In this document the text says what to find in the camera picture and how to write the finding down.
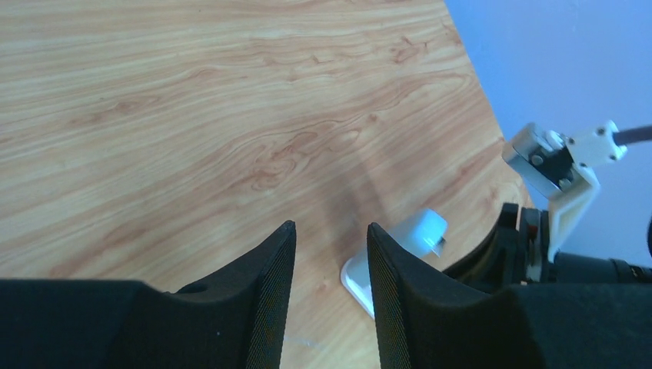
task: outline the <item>black mesh fabric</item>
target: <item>black mesh fabric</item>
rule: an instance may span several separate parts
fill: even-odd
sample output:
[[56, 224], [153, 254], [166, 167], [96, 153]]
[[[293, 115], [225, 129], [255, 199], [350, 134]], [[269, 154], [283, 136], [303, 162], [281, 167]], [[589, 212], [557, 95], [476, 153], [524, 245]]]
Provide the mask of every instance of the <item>black mesh fabric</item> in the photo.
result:
[[246, 368], [277, 367], [288, 315], [294, 267], [294, 240], [286, 242], [261, 273]]
[[405, 306], [401, 303], [404, 300], [404, 292], [400, 291], [403, 284], [399, 281], [400, 276], [392, 268], [389, 260], [383, 255], [383, 248], [378, 244], [379, 241], [370, 228], [367, 234], [367, 250], [369, 265], [374, 266], [370, 278], [376, 333], [379, 337], [378, 351], [383, 367], [411, 369], [413, 366], [405, 331], [407, 326], [404, 317]]
[[1, 368], [274, 368], [296, 230], [161, 293], [140, 281], [0, 281]]

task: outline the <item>black cable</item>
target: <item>black cable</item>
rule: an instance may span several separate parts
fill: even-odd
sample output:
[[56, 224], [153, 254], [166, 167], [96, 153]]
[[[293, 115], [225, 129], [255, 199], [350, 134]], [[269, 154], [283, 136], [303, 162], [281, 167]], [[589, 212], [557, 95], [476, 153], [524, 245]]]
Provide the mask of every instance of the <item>black cable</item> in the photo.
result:
[[650, 251], [650, 256], [652, 256], [652, 219], [650, 219], [650, 227], [647, 229], [647, 250]]
[[631, 145], [644, 141], [652, 141], [652, 125], [626, 129], [614, 133], [614, 143], [618, 146]]

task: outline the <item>wood grain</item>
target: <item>wood grain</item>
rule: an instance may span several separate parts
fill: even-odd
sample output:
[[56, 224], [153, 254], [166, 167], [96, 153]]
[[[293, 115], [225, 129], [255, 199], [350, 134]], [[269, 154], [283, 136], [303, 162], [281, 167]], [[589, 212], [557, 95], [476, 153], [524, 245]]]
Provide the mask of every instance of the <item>wood grain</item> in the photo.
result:
[[443, 268], [528, 201], [441, 0], [0, 6], [0, 277], [175, 291], [292, 219], [282, 367], [378, 367], [367, 224], [435, 209]]

